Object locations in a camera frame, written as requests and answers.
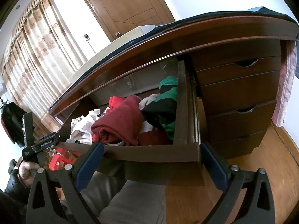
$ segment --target wooden desk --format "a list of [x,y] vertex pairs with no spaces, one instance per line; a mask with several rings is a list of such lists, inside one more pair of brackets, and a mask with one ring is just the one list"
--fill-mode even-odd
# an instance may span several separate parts
[[[200,161],[196,127],[201,115],[197,113],[196,97],[202,98],[208,140],[216,151],[227,158],[249,154],[259,146],[270,124],[280,63],[286,55],[284,41],[296,40],[298,32],[297,23],[285,16],[253,12],[210,13],[161,26],[100,61],[62,95],[49,113],[68,128],[69,119],[75,115],[105,105],[94,102],[97,95],[113,96],[113,91],[107,91],[110,85],[125,84],[122,80],[128,76],[142,75],[155,66],[150,75],[156,76],[161,70],[157,65],[177,60],[182,62],[178,77],[183,73],[179,94],[184,96],[178,100],[183,107],[178,106],[176,142],[190,149],[183,157],[173,155],[163,160],[160,155],[159,159],[153,157],[153,162]],[[155,77],[148,80],[154,89]],[[148,89],[139,88],[137,93],[145,91]],[[124,160],[116,155],[109,158]]]

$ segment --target beige patterned curtain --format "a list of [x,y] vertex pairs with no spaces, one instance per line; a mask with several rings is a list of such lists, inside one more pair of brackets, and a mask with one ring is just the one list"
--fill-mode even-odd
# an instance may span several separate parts
[[1,65],[13,101],[33,112],[38,137],[59,130],[60,125],[48,109],[70,86],[68,79],[84,63],[50,0],[39,0],[12,41],[7,61]]

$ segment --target gray pants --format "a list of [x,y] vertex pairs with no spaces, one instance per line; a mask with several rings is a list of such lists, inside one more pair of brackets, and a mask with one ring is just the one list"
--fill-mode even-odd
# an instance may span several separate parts
[[[95,173],[81,191],[102,224],[165,224],[165,186],[125,181]],[[62,201],[71,214],[66,201]]]

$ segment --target wooden floor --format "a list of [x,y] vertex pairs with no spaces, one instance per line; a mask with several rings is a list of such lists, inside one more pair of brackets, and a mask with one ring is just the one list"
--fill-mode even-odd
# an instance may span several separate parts
[[[261,145],[242,157],[228,159],[243,170],[266,169],[273,193],[275,223],[281,224],[289,216],[299,200],[299,167],[272,126]],[[218,201],[221,191],[217,190],[203,167],[205,186],[166,188],[167,224],[201,223]],[[245,192],[241,192],[226,223],[233,222]]]

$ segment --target person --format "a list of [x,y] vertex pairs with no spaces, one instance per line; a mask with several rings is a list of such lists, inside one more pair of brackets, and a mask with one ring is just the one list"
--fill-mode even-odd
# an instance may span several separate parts
[[[23,161],[0,190],[0,223],[25,224],[26,204],[33,178],[30,170],[39,165]],[[101,224],[165,224],[165,186],[126,181],[95,172],[81,195]],[[70,223],[72,212],[67,200],[60,201]]]

